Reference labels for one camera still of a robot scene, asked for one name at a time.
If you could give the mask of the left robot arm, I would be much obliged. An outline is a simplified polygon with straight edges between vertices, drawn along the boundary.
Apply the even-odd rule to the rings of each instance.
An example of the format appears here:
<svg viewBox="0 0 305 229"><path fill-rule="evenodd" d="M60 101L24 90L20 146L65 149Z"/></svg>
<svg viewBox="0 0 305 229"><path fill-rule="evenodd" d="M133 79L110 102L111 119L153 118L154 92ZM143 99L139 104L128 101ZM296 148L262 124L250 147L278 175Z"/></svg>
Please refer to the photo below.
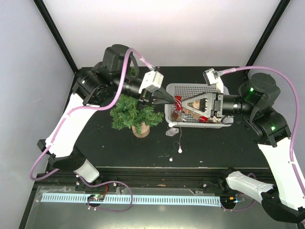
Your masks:
<svg viewBox="0 0 305 229"><path fill-rule="evenodd" d="M43 180L59 170L77 174L91 190L102 186L96 167L75 145L82 130L97 111L111 109L120 95L136 100L136 108L174 104L175 98L162 87L163 75L135 49L122 44L106 48L103 60L77 76L68 105L57 126L44 141L43 156L49 155L53 171L32 180Z"/></svg>

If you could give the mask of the clear battery box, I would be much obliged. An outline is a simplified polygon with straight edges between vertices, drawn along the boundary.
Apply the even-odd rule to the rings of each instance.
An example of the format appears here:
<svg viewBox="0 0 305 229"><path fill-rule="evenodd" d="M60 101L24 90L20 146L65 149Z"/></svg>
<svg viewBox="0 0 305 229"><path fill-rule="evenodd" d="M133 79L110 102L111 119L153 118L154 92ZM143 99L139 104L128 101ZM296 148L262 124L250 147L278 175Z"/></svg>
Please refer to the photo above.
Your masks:
<svg viewBox="0 0 305 229"><path fill-rule="evenodd" d="M178 133L179 133L179 128L176 127L171 127L165 132L166 136L175 136Z"/></svg>

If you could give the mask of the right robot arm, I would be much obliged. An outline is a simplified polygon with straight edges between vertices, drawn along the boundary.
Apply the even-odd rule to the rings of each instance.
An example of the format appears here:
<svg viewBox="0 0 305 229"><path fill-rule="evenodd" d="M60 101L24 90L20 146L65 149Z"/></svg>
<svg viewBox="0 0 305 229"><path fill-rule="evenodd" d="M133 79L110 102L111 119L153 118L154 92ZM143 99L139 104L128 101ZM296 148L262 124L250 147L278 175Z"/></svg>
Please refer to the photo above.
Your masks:
<svg viewBox="0 0 305 229"><path fill-rule="evenodd" d="M217 188L223 193L242 192L260 203L272 219L297 224L305 219L305 191L300 187L301 170L290 149L292 133L286 119L273 108L279 94L271 75L255 73L239 87L237 95L202 93L182 100L181 108L201 121L240 118L265 156L275 183L267 184L229 168L217 179Z"/></svg>

